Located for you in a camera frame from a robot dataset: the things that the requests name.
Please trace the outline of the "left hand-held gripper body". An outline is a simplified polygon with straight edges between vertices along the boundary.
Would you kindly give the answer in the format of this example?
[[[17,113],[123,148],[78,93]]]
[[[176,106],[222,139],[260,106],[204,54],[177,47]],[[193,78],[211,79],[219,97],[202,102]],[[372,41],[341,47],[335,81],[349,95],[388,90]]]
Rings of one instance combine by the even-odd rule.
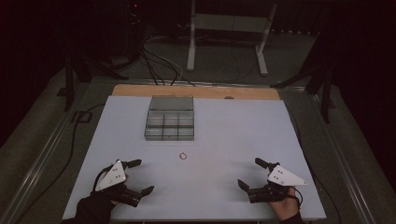
[[[92,192],[103,193],[109,199],[137,207],[141,194],[126,187],[127,174],[123,161],[116,160],[113,165],[104,168],[95,178]]]

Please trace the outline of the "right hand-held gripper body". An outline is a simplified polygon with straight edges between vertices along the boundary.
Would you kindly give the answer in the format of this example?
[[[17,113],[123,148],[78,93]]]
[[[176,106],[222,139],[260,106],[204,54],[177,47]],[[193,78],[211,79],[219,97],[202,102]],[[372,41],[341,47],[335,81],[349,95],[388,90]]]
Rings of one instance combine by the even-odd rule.
[[[289,197],[289,188],[305,186],[307,182],[283,168],[278,162],[269,163],[267,184],[262,188],[251,189],[247,196],[251,203],[269,203],[283,201]]]

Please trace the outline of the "clear plastic compartment box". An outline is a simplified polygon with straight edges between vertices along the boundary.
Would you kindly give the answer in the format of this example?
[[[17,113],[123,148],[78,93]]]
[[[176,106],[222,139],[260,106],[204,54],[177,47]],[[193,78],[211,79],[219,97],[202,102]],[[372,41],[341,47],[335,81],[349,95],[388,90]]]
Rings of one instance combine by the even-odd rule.
[[[193,141],[193,97],[153,96],[144,135],[147,141]]]

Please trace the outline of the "person's right hand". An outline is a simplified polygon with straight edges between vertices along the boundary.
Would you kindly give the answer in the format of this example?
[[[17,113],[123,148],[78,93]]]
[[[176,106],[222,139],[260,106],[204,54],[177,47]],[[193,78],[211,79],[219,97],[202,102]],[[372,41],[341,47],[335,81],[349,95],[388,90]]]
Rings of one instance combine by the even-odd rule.
[[[273,209],[278,218],[278,221],[292,217],[296,213],[300,212],[299,203],[295,196],[295,189],[289,188],[289,197],[279,202],[269,202],[269,205]]]

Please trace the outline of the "person's left hand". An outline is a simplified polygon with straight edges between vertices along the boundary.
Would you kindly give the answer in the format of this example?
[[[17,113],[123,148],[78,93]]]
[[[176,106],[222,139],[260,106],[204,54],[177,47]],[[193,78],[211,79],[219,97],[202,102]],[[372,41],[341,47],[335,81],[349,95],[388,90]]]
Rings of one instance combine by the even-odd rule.
[[[93,194],[78,202],[76,217],[87,220],[109,220],[117,201],[103,194]]]

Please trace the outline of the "wooden board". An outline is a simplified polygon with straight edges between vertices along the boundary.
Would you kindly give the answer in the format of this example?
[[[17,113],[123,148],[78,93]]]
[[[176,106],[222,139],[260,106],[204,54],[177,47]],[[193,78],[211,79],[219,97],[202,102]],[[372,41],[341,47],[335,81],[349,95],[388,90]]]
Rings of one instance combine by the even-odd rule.
[[[242,87],[188,87],[119,84],[113,96],[193,96],[207,99],[279,100],[276,90]]]

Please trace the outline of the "black tripod stand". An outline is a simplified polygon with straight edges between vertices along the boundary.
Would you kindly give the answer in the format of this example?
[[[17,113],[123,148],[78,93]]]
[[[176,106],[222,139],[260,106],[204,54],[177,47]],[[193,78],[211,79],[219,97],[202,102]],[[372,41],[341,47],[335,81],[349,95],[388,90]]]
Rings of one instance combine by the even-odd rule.
[[[326,123],[330,122],[329,109],[331,102],[331,89],[332,89],[332,70],[326,62],[321,62],[309,68],[303,69],[296,76],[286,80],[272,84],[271,88],[284,89],[289,85],[297,82],[298,80],[310,77],[308,83],[304,87],[307,94],[317,94],[322,90],[320,101],[320,115]]]
[[[94,69],[97,69],[114,79],[127,79],[127,77],[119,75],[112,69],[102,65],[83,53],[66,52],[64,54],[65,86],[60,88],[58,91],[58,95],[65,98],[65,111],[68,111],[75,101],[75,78],[77,78],[80,82],[86,83],[92,80],[90,67],[93,67]]]

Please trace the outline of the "white metal stand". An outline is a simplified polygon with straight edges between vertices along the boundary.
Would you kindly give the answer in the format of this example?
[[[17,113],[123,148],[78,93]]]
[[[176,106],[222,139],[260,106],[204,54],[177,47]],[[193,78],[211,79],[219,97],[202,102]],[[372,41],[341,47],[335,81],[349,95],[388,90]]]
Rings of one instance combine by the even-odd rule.
[[[255,46],[255,54],[260,74],[264,77],[267,76],[268,69],[264,59],[264,47],[272,28],[276,9],[277,4],[273,3],[265,17],[204,14],[196,11],[196,0],[191,0],[190,46],[187,58],[187,70],[194,70],[196,30],[251,32],[262,35],[261,43]]]

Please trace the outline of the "metal floor rail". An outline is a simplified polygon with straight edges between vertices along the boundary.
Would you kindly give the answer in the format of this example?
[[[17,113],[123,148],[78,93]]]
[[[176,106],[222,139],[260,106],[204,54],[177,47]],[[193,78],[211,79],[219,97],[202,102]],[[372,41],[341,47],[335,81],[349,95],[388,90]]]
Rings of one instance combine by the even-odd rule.
[[[360,128],[337,94],[338,91],[331,100],[329,122],[320,112],[323,101],[316,95],[309,95],[308,98],[330,142],[331,153],[359,215],[360,224],[378,224],[375,208],[371,205],[375,199],[371,194],[374,186],[370,177],[378,166]]]
[[[63,98],[40,96],[3,146],[0,224],[12,224],[20,215],[85,92],[77,90],[67,110]]]

